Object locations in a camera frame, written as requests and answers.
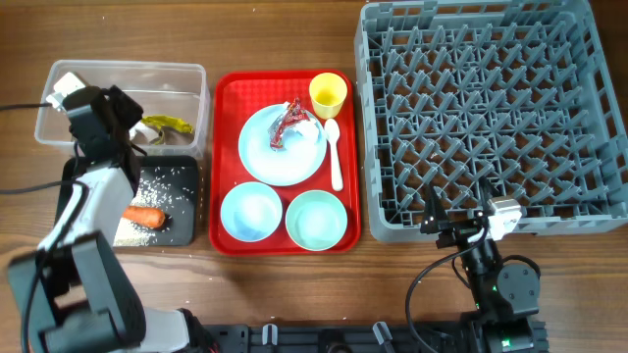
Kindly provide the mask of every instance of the gray dish rack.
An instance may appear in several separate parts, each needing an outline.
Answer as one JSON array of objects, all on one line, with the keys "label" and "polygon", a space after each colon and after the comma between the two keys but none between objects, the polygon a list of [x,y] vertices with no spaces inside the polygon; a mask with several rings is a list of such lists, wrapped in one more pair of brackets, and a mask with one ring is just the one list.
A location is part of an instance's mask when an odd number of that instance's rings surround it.
[{"label": "gray dish rack", "polygon": [[368,4],[354,46],[378,240],[435,239],[424,185],[467,218],[481,176],[522,204],[517,232],[628,223],[628,138],[586,0]]}]

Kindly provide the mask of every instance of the carrot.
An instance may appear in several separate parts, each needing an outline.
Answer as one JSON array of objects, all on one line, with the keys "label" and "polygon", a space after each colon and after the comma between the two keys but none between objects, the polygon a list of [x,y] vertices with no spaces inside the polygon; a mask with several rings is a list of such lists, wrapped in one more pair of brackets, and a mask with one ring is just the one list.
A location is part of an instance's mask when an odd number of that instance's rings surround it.
[{"label": "carrot", "polygon": [[128,206],[122,217],[141,226],[151,228],[161,227],[164,221],[166,221],[164,212],[152,207]]}]

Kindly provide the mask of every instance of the wooden surface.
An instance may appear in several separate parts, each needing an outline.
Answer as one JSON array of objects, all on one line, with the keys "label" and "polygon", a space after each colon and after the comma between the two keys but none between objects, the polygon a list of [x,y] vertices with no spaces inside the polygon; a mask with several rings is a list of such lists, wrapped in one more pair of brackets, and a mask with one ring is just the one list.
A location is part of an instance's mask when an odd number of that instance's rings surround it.
[{"label": "wooden surface", "polygon": [[[212,92],[219,77],[236,70],[337,68],[355,78],[352,40],[362,5],[213,1],[0,7],[0,104],[39,101],[50,67],[59,59],[198,63],[207,71]],[[594,2],[623,112],[628,112],[627,5],[618,0]],[[2,188],[61,175],[68,157],[35,142],[35,119],[36,111],[0,114]],[[32,250],[49,231],[57,192],[0,198],[0,352],[19,349],[20,318],[6,266],[14,256]],[[408,284],[448,250],[438,251],[433,243],[378,243],[369,234],[364,211],[362,239],[345,255],[228,258],[211,248],[205,224],[189,247],[127,249],[117,254],[144,305],[186,307],[206,324],[367,325],[378,320],[402,324]],[[499,244],[503,255],[522,254],[543,268],[539,319],[548,322],[552,352],[626,350],[626,231],[511,235]],[[425,279],[413,301],[416,317],[423,320],[455,319],[458,312],[473,308],[470,293],[449,267]]]}]

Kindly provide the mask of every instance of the spoon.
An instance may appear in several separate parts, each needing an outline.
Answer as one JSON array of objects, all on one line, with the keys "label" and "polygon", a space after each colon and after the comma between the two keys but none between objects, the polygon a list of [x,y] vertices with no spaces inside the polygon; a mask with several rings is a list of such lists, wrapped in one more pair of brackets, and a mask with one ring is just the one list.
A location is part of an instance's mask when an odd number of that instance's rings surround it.
[{"label": "spoon", "polygon": [[340,170],[337,148],[338,139],[340,138],[340,128],[334,119],[327,119],[325,122],[325,134],[327,135],[327,140],[330,141],[330,154],[332,156],[332,189],[334,191],[341,191],[343,188],[342,171]]}]

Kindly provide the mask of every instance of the green bowl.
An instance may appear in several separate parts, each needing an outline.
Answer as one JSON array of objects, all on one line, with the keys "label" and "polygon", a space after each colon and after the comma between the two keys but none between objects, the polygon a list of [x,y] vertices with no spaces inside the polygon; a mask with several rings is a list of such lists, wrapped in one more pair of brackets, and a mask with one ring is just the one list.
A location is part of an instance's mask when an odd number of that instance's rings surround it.
[{"label": "green bowl", "polygon": [[340,200],[327,191],[304,192],[286,211],[288,235],[298,246],[310,251],[332,248],[346,231],[346,210]]}]

